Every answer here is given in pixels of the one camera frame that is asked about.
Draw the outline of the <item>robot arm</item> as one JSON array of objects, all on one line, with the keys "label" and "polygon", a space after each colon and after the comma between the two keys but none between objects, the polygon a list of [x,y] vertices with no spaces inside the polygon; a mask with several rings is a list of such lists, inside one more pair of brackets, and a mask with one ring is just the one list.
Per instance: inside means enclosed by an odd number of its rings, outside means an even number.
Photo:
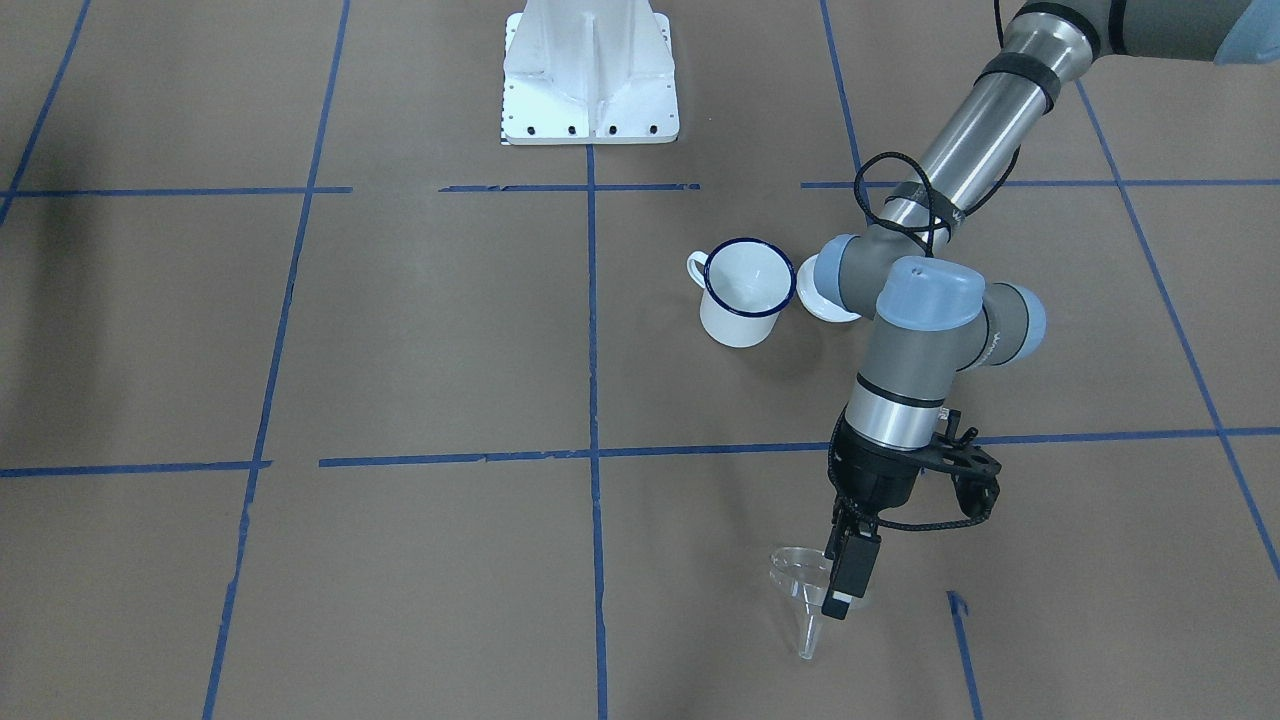
[{"label": "robot arm", "polygon": [[1018,363],[1042,343],[1044,305],[1018,284],[940,258],[964,222],[1007,179],[1023,140],[1064,87],[1107,56],[1267,64],[1277,59],[1275,1],[1029,1],[996,19],[998,53],[923,159],[897,154],[911,174],[872,211],[868,227],[832,238],[813,260],[818,296],[870,318],[873,332],[851,398],[835,424],[835,488],[820,611],[845,619],[867,594],[882,512],[905,505],[924,471],[946,474],[961,518],[986,521],[1000,465],[957,433],[945,401],[955,377]]}]

